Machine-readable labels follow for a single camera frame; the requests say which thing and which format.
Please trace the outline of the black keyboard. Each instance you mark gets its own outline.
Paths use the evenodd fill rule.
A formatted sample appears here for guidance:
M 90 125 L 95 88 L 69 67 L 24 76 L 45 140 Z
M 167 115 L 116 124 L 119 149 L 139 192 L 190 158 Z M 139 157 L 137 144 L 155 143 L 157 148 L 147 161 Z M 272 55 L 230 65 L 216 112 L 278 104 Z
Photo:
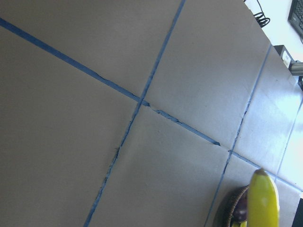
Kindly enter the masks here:
M 303 42 L 303 0 L 292 1 L 287 21 Z

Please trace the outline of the brown wicker basket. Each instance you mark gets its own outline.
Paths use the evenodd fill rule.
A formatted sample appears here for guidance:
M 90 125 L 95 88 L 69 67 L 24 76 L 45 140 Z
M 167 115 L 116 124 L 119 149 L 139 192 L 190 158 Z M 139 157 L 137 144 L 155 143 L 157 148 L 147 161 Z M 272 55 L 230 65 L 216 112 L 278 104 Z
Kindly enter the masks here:
M 223 214 L 221 217 L 222 227 L 231 227 L 234 221 L 233 212 L 234 209 L 241 198 L 241 196 L 246 192 L 248 193 L 249 185 L 239 187 L 235 189 L 232 194 L 228 197 L 227 203 L 224 206 Z

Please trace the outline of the yellow banana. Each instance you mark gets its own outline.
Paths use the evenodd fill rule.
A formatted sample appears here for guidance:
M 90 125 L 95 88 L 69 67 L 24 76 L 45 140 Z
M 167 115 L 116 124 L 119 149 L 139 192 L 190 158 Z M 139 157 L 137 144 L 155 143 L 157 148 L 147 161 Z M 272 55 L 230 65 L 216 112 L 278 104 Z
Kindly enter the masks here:
M 280 206 L 277 186 L 263 168 L 256 170 L 250 180 L 247 209 L 247 226 L 280 226 Z

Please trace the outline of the black monitor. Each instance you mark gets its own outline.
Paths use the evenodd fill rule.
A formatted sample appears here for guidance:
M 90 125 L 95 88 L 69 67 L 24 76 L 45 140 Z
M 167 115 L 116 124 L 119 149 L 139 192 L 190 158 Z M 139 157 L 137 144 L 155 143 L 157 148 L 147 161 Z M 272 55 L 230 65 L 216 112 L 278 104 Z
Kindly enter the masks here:
M 303 199 L 301 198 L 296 210 L 292 227 L 303 227 Z

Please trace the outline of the yellow starfruit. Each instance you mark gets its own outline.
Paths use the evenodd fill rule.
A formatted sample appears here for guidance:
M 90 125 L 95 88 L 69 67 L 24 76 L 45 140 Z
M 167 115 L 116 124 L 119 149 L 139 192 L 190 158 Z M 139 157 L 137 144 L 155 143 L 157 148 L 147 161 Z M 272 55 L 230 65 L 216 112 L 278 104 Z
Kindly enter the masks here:
M 237 222 L 233 221 L 231 227 L 246 227 L 247 226 L 247 221 L 243 222 Z

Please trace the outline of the small metal cup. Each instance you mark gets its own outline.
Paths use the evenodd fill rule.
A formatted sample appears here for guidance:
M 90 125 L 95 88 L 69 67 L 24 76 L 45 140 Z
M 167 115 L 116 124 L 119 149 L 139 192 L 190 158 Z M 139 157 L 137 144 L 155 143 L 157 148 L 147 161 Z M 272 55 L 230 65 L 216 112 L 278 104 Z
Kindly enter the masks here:
M 303 75 L 303 63 L 302 62 L 294 62 L 290 66 L 290 72 L 293 76 L 302 76 Z

